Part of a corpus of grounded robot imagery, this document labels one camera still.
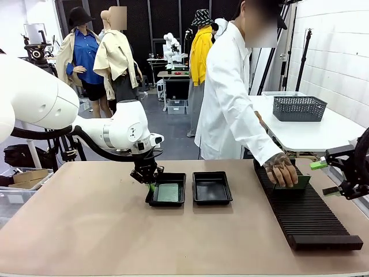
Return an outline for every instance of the mannequin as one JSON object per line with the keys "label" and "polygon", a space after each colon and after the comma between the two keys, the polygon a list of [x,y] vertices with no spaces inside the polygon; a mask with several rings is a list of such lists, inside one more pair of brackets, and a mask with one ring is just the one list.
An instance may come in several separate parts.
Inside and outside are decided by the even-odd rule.
{"label": "mannequin", "polygon": [[82,7],[70,11],[71,33],[64,39],[57,55],[58,77],[67,84],[83,87],[92,103],[93,116],[101,118],[100,108],[105,116],[112,116],[107,102],[104,77],[93,72],[93,64],[100,39],[87,28],[94,20]]}
{"label": "mannequin", "polygon": [[126,19],[126,14],[120,8],[126,7],[113,6],[101,13],[105,31],[93,67],[96,74],[109,79],[115,92],[109,100],[115,98],[117,102],[139,99],[132,50],[127,37],[118,31],[126,29],[122,21]]}

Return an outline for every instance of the green sponge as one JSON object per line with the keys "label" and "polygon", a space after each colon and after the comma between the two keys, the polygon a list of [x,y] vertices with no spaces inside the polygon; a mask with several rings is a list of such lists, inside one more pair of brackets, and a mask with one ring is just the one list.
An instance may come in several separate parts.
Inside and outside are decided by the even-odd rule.
{"label": "green sponge", "polygon": [[178,184],[160,184],[158,202],[178,202]]}

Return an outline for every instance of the cardboard box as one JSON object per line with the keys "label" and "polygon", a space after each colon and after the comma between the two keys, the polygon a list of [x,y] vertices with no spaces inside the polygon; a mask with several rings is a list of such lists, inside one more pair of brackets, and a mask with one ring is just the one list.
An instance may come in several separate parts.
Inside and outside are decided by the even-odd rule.
{"label": "cardboard box", "polygon": [[48,175],[47,169],[32,170],[25,173],[16,174],[13,176],[14,183],[22,183],[27,181],[33,181],[37,179],[43,179]]}
{"label": "cardboard box", "polygon": [[32,189],[35,185],[37,185],[39,182],[41,182],[43,178],[31,180],[31,181],[25,181],[22,183],[16,183],[14,185],[9,185],[10,188],[17,188],[17,189]]}

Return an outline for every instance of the man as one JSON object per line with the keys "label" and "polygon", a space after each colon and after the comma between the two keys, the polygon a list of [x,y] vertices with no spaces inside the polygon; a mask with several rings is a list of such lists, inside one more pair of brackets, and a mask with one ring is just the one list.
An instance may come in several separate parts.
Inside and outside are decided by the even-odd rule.
{"label": "man", "polygon": [[281,186],[298,183],[295,168],[261,126],[248,96],[249,56],[279,13],[276,0],[242,0],[235,21],[209,51],[195,143],[204,159],[241,159],[247,147],[269,179]]}

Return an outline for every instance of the white robot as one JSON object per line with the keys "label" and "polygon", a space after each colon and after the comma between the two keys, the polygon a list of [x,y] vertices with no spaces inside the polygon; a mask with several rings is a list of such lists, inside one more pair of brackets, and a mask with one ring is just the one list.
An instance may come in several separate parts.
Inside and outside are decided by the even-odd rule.
{"label": "white robot", "polygon": [[164,52],[164,56],[168,60],[167,69],[174,69],[172,57],[176,54],[179,54],[178,47],[180,44],[172,33],[164,35],[164,39],[167,45],[167,50]]}
{"label": "white robot", "polygon": [[[0,54],[0,65],[0,143],[10,135],[44,140],[71,134],[107,159],[134,162],[131,176],[141,183],[152,184],[156,170],[163,172],[153,153],[164,137],[150,133],[139,101],[118,103],[117,112],[109,119],[81,118],[77,94],[55,76],[5,54]],[[14,127],[16,119],[55,131],[18,129]],[[124,157],[107,149],[130,149],[132,155]]]}

